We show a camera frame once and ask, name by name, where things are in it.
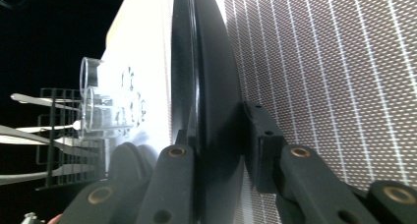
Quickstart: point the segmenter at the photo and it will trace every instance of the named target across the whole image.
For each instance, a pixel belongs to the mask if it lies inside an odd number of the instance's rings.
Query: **black background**
[[[29,0],[23,10],[0,6],[0,125],[36,126],[48,108],[11,100],[14,92],[38,96],[42,87],[78,88],[84,56],[100,58],[121,0]],[[45,171],[35,147],[0,143],[0,174]],[[36,192],[44,180],[0,186],[0,223],[21,223],[36,212],[49,220],[80,187]]]

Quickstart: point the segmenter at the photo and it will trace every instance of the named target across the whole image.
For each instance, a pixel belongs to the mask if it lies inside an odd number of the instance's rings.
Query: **brass screw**
[[[89,194],[88,200],[91,204],[99,204],[105,202],[113,195],[113,188],[100,187]]]
[[[384,187],[384,193],[390,199],[404,203],[404,204],[416,204],[416,197],[411,194],[408,190],[399,187]]]
[[[184,156],[186,152],[187,150],[185,150],[182,147],[174,147],[174,148],[169,149],[168,154],[169,156],[176,158],[176,157]]]
[[[297,157],[309,157],[311,154],[309,150],[302,147],[291,148],[291,153]]]

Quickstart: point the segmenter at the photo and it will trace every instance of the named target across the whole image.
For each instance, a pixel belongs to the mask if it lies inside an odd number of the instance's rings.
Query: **screw hole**
[[[153,216],[155,223],[167,223],[169,220],[171,220],[171,213],[165,210],[160,210]]]
[[[181,147],[174,147],[168,151],[168,154],[171,157],[181,157],[181,156],[184,156],[185,153],[186,153],[186,150]]]
[[[309,150],[302,148],[302,147],[291,148],[290,151],[293,155],[297,157],[309,157],[310,156]]]
[[[345,223],[348,223],[348,224],[357,224],[357,223],[359,223],[358,219],[352,213],[350,213],[348,211],[341,210],[341,211],[338,212],[338,216]]]
[[[111,187],[99,187],[92,191],[88,200],[91,204],[99,204],[106,202],[113,195],[113,189]]]
[[[384,193],[390,199],[404,203],[404,204],[416,204],[416,197],[408,190],[399,187],[384,187]]]

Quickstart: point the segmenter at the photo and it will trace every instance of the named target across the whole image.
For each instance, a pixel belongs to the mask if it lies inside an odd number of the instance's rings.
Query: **gray fabric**
[[[417,0],[220,2],[243,95],[289,142],[361,190],[376,180],[417,188]],[[245,175],[236,223],[276,222],[274,196]]]

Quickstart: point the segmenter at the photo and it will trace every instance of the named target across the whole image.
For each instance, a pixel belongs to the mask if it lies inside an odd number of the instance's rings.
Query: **black plastic part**
[[[245,132],[232,47],[215,0],[174,0],[173,14],[173,135],[187,129],[187,145],[196,151],[200,221],[232,223],[243,177]]]
[[[136,223],[192,223],[193,187],[193,149],[168,146],[159,154]]]
[[[398,182],[373,183],[368,192],[368,203],[381,223],[417,223],[417,192]]]
[[[280,193],[277,193],[275,204],[279,213],[279,218],[283,224],[306,223],[306,218],[297,202],[285,199]]]
[[[149,170],[134,145],[117,146],[110,160],[109,180],[93,183],[80,191],[59,223],[134,223],[149,177]]]
[[[187,144],[187,130],[179,130],[175,144]]]
[[[349,188],[350,192],[353,193],[356,196],[356,198],[358,198],[359,201],[361,201],[362,204],[364,204],[364,206],[369,209],[368,200],[367,200],[367,195],[368,194],[366,192],[361,191],[361,190],[359,190],[355,187],[352,187],[350,185],[346,185],[346,186]]]
[[[171,35],[172,137],[187,129],[195,102],[194,60],[189,0],[174,0]]]
[[[286,146],[280,167],[306,223],[378,223],[313,149]]]
[[[250,122],[250,141],[245,144],[245,163],[252,185],[259,193],[274,194],[274,160],[280,158],[287,141],[282,130],[262,105],[245,102],[245,112]]]

